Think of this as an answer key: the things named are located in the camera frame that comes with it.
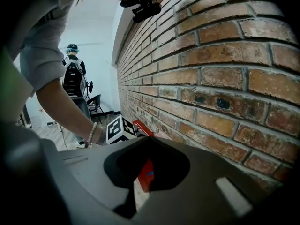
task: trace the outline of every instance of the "grey shirt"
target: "grey shirt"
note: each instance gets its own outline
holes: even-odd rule
[[[55,0],[56,7],[43,14],[45,16],[31,28],[22,43],[21,73],[33,86],[33,93],[64,74],[63,54],[58,45],[73,1]]]

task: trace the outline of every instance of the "bracelet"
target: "bracelet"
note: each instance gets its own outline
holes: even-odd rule
[[[94,132],[96,130],[96,126],[97,126],[97,123],[95,122],[93,127],[92,127],[92,130],[90,131],[89,139],[87,140],[88,145],[90,145],[90,142],[92,141]]]

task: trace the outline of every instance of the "black chair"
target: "black chair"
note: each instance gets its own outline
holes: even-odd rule
[[[97,95],[97,96],[91,98],[91,99],[87,102],[87,104],[88,104],[88,106],[89,106],[90,116],[92,116],[92,113],[91,113],[91,112],[95,111],[95,112],[97,113],[97,116],[98,116],[98,119],[99,119],[100,123],[102,124],[101,119],[100,119],[100,117],[99,117],[99,113],[98,113],[98,111],[97,111],[97,109],[100,108],[101,111],[104,113],[104,111],[103,111],[102,108],[100,107],[100,99],[101,99],[101,94],[99,94],[99,95]]]

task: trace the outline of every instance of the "wooden floor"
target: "wooden floor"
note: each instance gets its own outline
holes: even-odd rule
[[[106,127],[107,124],[109,124],[112,120],[114,120],[118,116],[119,115],[109,114],[105,117],[100,117],[102,124],[100,124],[98,118],[94,118],[93,122],[97,122],[98,125]],[[41,138],[46,138],[54,141],[58,151],[63,151],[66,149],[68,150],[77,149],[75,146],[77,143],[75,135],[62,127],[62,131],[64,135],[63,136],[57,124],[52,124],[46,127],[33,128],[33,131]],[[143,189],[138,179],[134,181],[134,188],[135,188],[135,205],[137,210],[139,210],[144,205],[144,203],[146,202],[146,200],[149,198],[150,195],[149,193],[143,192]]]

